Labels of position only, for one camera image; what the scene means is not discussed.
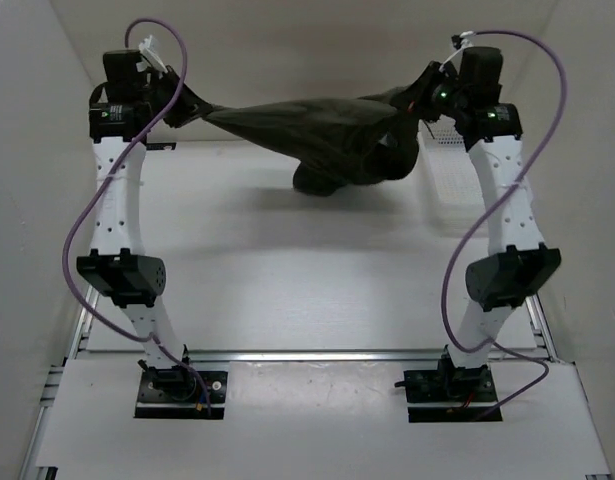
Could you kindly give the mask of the olive green shorts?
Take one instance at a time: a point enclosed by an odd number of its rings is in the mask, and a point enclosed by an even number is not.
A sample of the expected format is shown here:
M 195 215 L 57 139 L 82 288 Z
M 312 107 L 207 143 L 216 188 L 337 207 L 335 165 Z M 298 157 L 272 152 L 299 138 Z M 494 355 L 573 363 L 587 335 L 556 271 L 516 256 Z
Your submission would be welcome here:
M 298 161 L 293 188 L 327 197 L 347 186 L 406 178 L 419 155 L 420 119 L 391 101 L 401 87 L 359 98 L 215 106 L 202 119 Z

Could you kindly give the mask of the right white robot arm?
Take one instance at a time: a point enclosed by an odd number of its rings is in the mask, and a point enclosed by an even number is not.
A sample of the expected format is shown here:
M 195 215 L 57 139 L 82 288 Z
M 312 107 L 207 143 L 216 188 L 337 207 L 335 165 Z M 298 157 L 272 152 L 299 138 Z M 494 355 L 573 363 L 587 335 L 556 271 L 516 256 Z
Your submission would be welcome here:
M 466 269 L 469 302 L 463 319 L 456 332 L 447 334 L 436 371 L 414 374 L 411 382 L 443 400 L 476 392 L 502 326 L 561 264 L 559 249 L 546 245 L 534 219 L 519 114 L 500 100 L 502 67 L 499 49 L 467 47 L 458 67 L 449 61 L 430 63 L 397 102 L 424 121 L 453 120 L 485 207 L 472 228 L 487 226 L 487 255 Z

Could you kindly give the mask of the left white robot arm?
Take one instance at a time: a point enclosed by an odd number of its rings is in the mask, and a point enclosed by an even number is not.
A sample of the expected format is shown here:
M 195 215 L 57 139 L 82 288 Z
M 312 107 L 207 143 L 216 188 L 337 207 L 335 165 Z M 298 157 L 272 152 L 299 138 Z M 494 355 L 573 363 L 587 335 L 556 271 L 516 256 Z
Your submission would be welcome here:
M 142 344 L 140 366 L 150 384 L 175 402 L 209 404 L 207 386 L 176 337 L 162 294 L 164 262 L 147 255 L 140 230 L 140 187 L 146 135 L 159 121 L 163 87 L 176 91 L 159 57 L 145 47 L 107 52 L 106 81 L 90 97 L 89 135 L 97 161 L 95 229 L 78 273 L 131 323 L 127 337 Z

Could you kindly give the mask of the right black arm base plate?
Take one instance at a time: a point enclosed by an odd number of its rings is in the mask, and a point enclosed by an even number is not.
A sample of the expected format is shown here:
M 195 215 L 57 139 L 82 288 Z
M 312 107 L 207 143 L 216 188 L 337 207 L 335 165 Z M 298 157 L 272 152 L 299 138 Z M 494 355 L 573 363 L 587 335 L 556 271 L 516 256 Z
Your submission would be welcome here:
M 503 421 L 488 367 L 477 369 L 474 376 L 452 380 L 439 369 L 406 370 L 394 387 L 405 391 L 410 423 Z

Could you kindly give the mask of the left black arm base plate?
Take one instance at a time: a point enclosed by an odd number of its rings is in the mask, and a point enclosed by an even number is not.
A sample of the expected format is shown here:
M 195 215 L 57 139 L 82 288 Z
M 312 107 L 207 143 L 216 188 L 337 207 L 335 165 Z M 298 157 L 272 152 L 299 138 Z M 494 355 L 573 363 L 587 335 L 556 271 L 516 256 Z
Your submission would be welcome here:
M 211 407 L 195 377 L 175 371 L 175 379 L 165 380 L 155 372 L 143 371 L 136 397 L 137 419 L 222 420 L 228 390 L 227 371 L 199 371 L 208 389 Z

